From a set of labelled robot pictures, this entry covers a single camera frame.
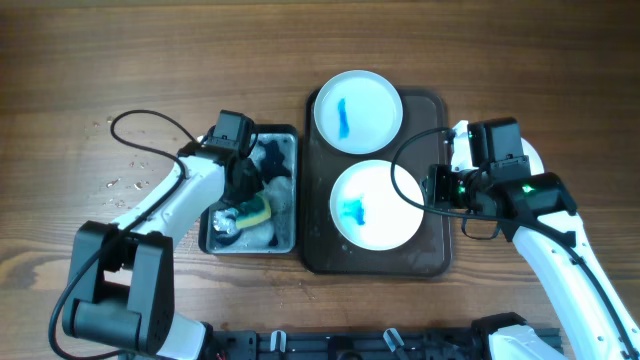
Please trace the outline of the green yellow sponge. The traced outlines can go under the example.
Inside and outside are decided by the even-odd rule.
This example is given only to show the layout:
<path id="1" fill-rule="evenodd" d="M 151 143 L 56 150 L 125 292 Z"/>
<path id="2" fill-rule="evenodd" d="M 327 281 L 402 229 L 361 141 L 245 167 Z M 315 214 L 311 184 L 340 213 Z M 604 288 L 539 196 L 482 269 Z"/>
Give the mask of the green yellow sponge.
<path id="1" fill-rule="evenodd" d="M 262 193 L 258 193 L 253 199 L 239 204 L 235 210 L 235 224 L 238 230 L 259 225 L 271 218 L 269 201 Z"/>

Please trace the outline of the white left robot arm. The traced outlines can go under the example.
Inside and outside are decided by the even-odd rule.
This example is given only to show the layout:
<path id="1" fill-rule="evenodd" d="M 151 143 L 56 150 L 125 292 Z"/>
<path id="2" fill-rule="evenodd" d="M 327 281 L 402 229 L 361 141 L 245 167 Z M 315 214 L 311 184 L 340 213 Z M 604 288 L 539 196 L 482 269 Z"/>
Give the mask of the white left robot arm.
<path id="1" fill-rule="evenodd" d="M 76 232 L 68 284 L 56 303 L 49 341 L 70 337 L 111 347 L 112 355 L 202 359 L 211 335 L 175 311 L 174 248 L 211 205 L 253 198 L 262 184 L 250 146 L 190 142 L 172 172 L 137 207 L 111 223 L 88 221 Z"/>

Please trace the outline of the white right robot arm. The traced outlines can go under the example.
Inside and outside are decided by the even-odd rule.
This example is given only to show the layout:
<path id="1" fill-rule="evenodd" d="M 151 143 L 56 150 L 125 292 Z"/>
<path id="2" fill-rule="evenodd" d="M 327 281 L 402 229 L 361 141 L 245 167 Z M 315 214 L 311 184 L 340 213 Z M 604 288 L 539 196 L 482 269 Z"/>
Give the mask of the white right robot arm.
<path id="1" fill-rule="evenodd" d="M 542 284 L 576 356 L 636 359 L 639 327 L 599 264 L 577 205 L 553 173 L 529 165 L 432 165 L 432 213 L 493 221 Z"/>

